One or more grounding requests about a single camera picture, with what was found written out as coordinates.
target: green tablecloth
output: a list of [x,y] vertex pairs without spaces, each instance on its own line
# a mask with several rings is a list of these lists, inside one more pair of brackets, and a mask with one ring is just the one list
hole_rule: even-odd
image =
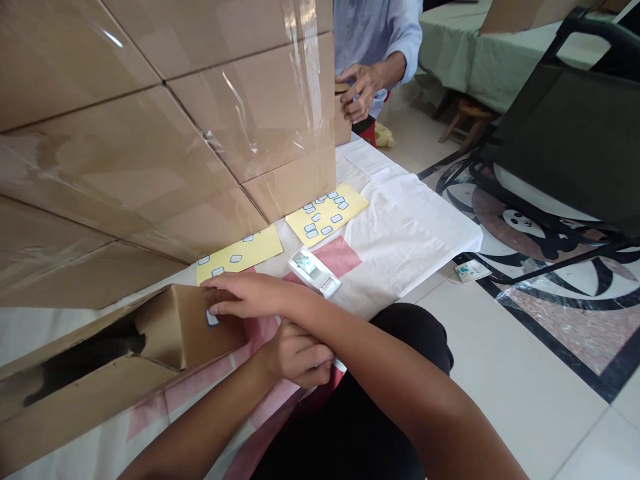
[[[560,22],[518,33],[478,35],[491,0],[450,3],[420,16],[423,38],[419,66],[443,86],[466,93],[504,113],[516,98]],[[611,21],[614,17],[595,14]],[[559,52],[568,64],[588,69],[608,50],[606,41],[573,34]]]

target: hand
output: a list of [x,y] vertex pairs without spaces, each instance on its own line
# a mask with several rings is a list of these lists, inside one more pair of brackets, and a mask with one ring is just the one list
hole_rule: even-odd
[[369,110],[373,104],[375,93],[384,88],[384,66],[382,63],[369,65],[352,65],[345,69],[336,78],[336,82],[345,82],[354,79],[353,86],[340,98],[344,105],[345,117],[351,118],[351,122],[357,123],[369,116]]
[[286,299],[292,290],[300,287],[262,273],[232,272],[205,280],[200,286],[228,290],[238,298],[212,305],[209,308],[212,315],[229,314],[240,318],[285,314]]
[[277,380],[287,379],[302,388],[324,385],[331,376],[335,355],[304,329],[283,319],[275,337],[260,349],[265,367]]

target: yellow paper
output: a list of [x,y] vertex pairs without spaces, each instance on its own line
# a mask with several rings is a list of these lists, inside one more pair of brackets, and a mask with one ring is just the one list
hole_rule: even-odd
[[286,216],[287,223],[306,247],[324,240],[360,213],[369,202],[346,183],[313,203]]
[[224,271],[239,272],[282,253],[275,225],[250,235],[208,257],[198,260],[195,269],[198,285]]

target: light blue sleeve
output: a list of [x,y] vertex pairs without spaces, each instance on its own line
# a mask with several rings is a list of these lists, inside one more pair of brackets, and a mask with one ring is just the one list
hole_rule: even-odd
[[396,51],[405,56],[407,68],[400,83],[411,80],[418,67],[418,50],[420,50],[422,42],[422,29],[418,22],[420,13],[422,13],[422,1],[420,0],[391,0],[389,2],[389,24],[393,32],[385,59]]

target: cardboard box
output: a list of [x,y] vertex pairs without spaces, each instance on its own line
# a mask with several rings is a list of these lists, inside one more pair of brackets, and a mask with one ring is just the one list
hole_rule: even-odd
[[0,307],[100,310],[186,267],[118,240],[6,288]]
[[0,44],[0,131],[161,81],[99,0],[5,3]]
[[242,183],[333,144],[334,78],[326,33],[168,85]]
[[534,29],[564,20],[589,0],[493,0],[480,35]]
[[244,182],[242,187],[268,222],[273,223],[335,190],[335,185],[332,145]]
[[630,0],[605,0],[600,6],[600,10],[606,10],[612,13],[620,13],[629,4]]
[[331,0],[105,0],[164,79],[333,30]]
[[0,194],[188,263],[266,228],[166,87],[0,136]]
[[349,85],[346,83],[335,84],[335,120],[334,120],[334,132],[335,132],[335,146],[349,143],[351,141],[351,119],[345,118],[345,110],[340,102],[342,94],[349,90]]
[[170,285],[0,368],[0,476],[246,343],[215,291]]
[[0,291],[115,240],[4,197],[0,197],[0,225],[5,227],[0,235]]

